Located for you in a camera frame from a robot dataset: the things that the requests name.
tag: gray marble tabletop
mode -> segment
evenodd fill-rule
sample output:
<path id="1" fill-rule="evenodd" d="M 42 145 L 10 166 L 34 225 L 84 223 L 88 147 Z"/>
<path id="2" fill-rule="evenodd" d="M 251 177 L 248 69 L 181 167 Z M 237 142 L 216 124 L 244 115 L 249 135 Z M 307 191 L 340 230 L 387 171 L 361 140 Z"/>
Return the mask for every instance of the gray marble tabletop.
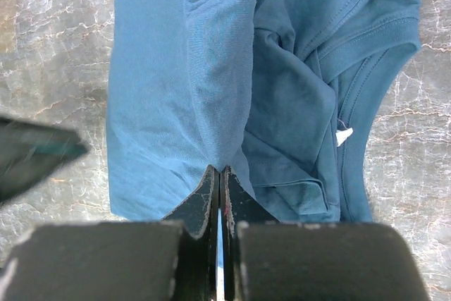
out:
<path id="1" fill-rule="evenodd" d="M 376 220 L 412 249 L 434 301 L 451 300 L 451 0 L 422 0 L 423 49 L 374 121 L 365 178 Z M 91 154 L 0 210 L 0 263 L 42 222 L 109 212 L 105 108 L 113 0 L 0 0 L 0 112 L 77 128 Z"/>

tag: marble surface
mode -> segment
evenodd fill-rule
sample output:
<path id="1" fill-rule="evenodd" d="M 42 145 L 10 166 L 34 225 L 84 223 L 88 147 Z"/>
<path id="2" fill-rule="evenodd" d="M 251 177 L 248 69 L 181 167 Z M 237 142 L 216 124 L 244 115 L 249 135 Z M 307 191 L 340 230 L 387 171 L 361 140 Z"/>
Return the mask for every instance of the marble surface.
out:
<path id="1" fill-rule="evenodd" d="M 434 301 L 451 300 L 451 0 L 423 0 L 423 49 L 368 142 L 376 220 L 409 243 Z M 77 128 L 91 154 L 0 209 L 0 262 L 32 225 L 109 212 L 105 107 L 113 0 L 0 0 L 0 112 Z"/>

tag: blue cloth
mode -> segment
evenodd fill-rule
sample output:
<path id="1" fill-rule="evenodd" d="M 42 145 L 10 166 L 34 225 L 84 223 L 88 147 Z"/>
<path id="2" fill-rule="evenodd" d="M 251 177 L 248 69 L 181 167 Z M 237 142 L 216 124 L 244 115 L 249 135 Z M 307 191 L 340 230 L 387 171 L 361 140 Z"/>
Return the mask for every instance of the blue cloth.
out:
<path id="1" fill-rule="evenodd" d="M 208 164 L 281 221 L 370 221 L 366 140 L 419 0 L 116 0 L 111 210 L 160 219 Z M 343 126 L 354 133 L 337 147 Z"/>

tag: white tag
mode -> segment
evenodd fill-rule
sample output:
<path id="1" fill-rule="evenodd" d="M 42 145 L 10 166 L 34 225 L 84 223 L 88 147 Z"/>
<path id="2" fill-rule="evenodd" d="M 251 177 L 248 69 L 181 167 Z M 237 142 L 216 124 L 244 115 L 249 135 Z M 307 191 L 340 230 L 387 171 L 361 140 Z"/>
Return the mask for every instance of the white tag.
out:
<path id="1" fill-rule="evenodd" d="M 352 132 L 354 132 L 352 128 L 348 128 L 347 130 L 337 130 L 337 133 L 335 134 L 337 136 L 337 147 L 341 146 L 341 144 L 350 137 Z"/>

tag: blue garment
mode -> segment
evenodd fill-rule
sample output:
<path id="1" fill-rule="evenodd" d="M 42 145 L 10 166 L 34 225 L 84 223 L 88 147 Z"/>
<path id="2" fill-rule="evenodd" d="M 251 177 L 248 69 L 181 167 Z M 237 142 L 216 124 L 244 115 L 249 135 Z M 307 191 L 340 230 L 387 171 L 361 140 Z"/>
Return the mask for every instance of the blue garment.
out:
<path id="1" fill-rule="evenodd" d="M 228 164 L 281 221 L 370 221 L 366 140 L 419 0 L 116 0 L 111 210 L 160 219 Z M 354 133 L 337 147 L 343 126 Z"/>

